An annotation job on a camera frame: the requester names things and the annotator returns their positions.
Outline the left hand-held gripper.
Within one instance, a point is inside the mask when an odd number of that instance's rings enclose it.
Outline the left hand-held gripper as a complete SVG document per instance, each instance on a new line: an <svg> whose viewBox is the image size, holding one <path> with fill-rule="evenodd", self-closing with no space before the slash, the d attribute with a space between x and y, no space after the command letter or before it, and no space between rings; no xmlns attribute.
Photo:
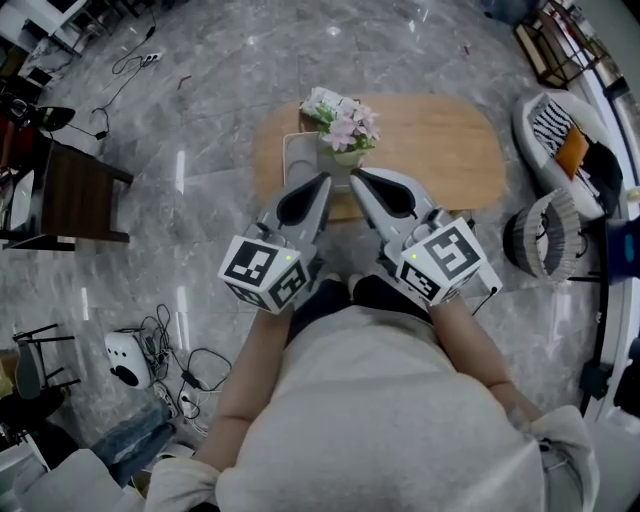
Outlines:
<svg viewBox="0 0 640 512"><path fill-rule="evenodd" d="M332 178L321 172L296 184L263 212L244 235L236 235L218 277L241 301L272 314L311 288L323 264L316 239L326 228Z"/></svg>

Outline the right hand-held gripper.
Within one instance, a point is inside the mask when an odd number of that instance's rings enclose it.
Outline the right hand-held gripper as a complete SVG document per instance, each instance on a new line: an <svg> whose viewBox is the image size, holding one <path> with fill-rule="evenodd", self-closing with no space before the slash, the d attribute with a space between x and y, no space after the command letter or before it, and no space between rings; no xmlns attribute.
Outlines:
<svg viewBox="0 0 640 512"><path fill-rule="evenodd" d="M354 169L350 187L364 217L376 228L415 220L434 205L416 179L389 169ZM449 301L474 278L490 297L503 287L467 221L441 207L384 244L379 262L405 295L427 307Z"/></svg>

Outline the person's right forearm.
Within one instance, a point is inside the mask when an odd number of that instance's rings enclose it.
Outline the person's right forearm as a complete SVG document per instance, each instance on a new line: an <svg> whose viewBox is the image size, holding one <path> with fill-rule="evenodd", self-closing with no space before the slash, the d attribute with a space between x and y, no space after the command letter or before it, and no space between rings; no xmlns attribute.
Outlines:
<svg viewBox="0 0 640 512"><path fill-rule="evenodd" d="M436 336L455 369L484 385L508 414L528 422L543 413L516 387L506 361L460 296L431 306Z"/></svg>

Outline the person's left forearm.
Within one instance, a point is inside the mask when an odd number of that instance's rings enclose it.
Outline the person's left forearm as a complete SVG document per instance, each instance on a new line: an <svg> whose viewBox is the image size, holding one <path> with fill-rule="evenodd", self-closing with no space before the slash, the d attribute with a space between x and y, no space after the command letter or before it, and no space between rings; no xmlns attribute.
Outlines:
<svg viewBox="0 0 640 512"><path fill-rule="evenodd" d="M219 472L235 465L245 437L278 380L293 308L256 314L223 386L209 433L193 458Z"/></svg>

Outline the person's black shorts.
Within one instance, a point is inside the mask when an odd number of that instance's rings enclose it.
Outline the person's black shorts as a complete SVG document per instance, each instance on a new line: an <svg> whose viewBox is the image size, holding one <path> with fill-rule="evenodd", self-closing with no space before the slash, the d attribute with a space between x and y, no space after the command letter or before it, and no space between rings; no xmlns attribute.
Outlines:
<svg viewBox="0 0 640 512"><path fill-rule="evenodd" d="M429 313L377 275L359 279L353 291L340 279L326 277L317 290L294 311L287 344L311 323L350 306L398 312L432 324Z"/></svg>

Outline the green tissue packet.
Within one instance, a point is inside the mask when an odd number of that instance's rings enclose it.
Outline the green tissue packet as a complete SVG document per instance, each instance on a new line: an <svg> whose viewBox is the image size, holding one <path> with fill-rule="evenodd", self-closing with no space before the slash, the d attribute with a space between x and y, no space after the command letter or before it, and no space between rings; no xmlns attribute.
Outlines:
<svg viewBox="0 0 640 512"><path fill-rule="evenodd" d="M323 87L314 87L299 110L305 116L325 125L336 118L352 115L360 103Z"/></svg>

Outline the white round floor sofa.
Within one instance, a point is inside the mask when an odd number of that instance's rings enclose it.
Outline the white round floor sofa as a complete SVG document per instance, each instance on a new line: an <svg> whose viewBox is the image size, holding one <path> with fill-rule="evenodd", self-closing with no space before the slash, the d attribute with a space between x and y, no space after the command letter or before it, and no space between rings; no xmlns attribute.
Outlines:
<svg viewBox="0 0 640 512"><path fill-rule="evenodd" d="M512 115L518 149L533 171L535 180L543 192L549 193L558 188L566 190L574 202L579 217L584 221L607 217L597 201L599 192L589 181L589 175L582 169L582 165L574 180L570 181L556 163L555 156L550 156L534 137L528 115L543 94L551 97L569 114L574 125L580 129L587 140L600 142L616 156L609 131L595 108L572 93L562 90L545 90L518 100Z"/></svg>

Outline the grey woven basket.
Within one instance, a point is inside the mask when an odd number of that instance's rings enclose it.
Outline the grey woven basket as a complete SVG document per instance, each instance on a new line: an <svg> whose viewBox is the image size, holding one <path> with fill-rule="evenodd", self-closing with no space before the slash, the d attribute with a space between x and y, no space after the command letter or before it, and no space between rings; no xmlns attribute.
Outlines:
<svg viewBox="0 0 640 512"><path fill-rule="evenodd" d="M503 231L503 250L525 273L562 282L576 269L582 248L580 228L570 194L554 189L509 219Z"/></svg>

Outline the black white striped cushion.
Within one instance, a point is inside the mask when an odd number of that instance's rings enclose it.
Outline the black white striped cushion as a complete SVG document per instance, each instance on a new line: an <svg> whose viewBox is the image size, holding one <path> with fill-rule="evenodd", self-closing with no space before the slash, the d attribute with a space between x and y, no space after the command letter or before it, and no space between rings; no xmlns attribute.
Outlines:
<svg viewBox="0 0 640 512"><path fill-rule="evenodd" d="M573 119L551 97L543 94L528 115L536 140L555 156L574 125Z"/></svg>

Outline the orange cushion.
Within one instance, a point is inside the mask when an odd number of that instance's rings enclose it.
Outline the orange cushion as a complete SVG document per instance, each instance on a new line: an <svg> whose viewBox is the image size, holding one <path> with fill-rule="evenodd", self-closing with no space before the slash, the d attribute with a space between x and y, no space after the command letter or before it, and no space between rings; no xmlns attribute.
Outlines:
<svg viewBox="0 0 640 512"><path fill-rule="evenodd" d="M555 161L564 171L570 181L573 181L589 150L589 142L580 131L572 125L567 136L555 154Z"/></svg>

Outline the black clothing pile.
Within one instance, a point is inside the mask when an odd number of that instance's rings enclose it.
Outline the black clothing pile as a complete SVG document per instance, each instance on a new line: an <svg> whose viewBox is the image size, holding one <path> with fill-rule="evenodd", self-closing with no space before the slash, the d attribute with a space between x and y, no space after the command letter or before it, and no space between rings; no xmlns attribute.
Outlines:
<svg viewBox="0 0 640 512"><path fill-rule="evenodd" d="M582 162L582 169L589 175L589 181L599 192L597 201L605 215L611 218L619 204L622 172L616 156L608 147L600 142L588 142L589 147Z"/></svg>

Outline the dark wooden side table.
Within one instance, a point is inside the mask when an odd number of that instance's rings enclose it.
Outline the dark wooden side table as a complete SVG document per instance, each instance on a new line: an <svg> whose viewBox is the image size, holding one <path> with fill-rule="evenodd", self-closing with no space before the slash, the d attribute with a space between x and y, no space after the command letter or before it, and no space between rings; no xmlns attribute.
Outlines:
<svg viewBox="0 0 640 512"><path fill-rule="evenodd" d="M10 178L2 247L72 252L77 239L127 243L129 235L112 228L113 193L117 182L133 181L126 171L51 142L42 164Z"/></svg>

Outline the person's light grey shirt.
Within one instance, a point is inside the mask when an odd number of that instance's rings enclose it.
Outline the person's light grey shirt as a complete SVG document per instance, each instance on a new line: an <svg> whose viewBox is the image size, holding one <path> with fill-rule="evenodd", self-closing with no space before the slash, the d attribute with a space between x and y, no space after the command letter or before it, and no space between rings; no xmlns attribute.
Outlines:
<svg viewBox="0 0 640 512"><path fill-rule="evenodd" d="M508 414L433 323L350 306L285 347L235 465L159 462L145 512L593 512L598 488L577 408Z"/></svg>

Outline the white rounded appliance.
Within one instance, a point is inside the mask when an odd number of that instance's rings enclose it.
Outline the white rounded appliance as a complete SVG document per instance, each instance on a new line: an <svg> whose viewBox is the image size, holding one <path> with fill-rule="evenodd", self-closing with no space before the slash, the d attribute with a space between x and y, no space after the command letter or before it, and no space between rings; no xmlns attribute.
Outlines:
<svg viewBox="0 0 640 512"><path fill-rule="evenodd" d="M111 374L131 388L144 390L152 381L139 338L139 330L119 329L109 332L104 344Z"/></svg>

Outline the black metal stool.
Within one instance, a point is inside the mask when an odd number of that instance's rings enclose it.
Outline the black metal stool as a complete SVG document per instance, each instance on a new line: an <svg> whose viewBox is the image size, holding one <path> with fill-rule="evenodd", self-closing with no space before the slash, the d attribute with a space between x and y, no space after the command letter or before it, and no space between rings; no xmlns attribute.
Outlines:
<svg viewBox="0 0 640 512"><path fill-rule="evenodd" d="M54 335L40 337L40 334L55 330L57 323L49 324L30 331L19 332L12 339L18 349L18 361L15 368L15 386L23 400L34 400L41 396L45 389L61 389L79 384L80 379L71 379L52 385L50 380L65 370L64 367L47 372L42 346L47 343L73 341L74 336Z"/></svg>

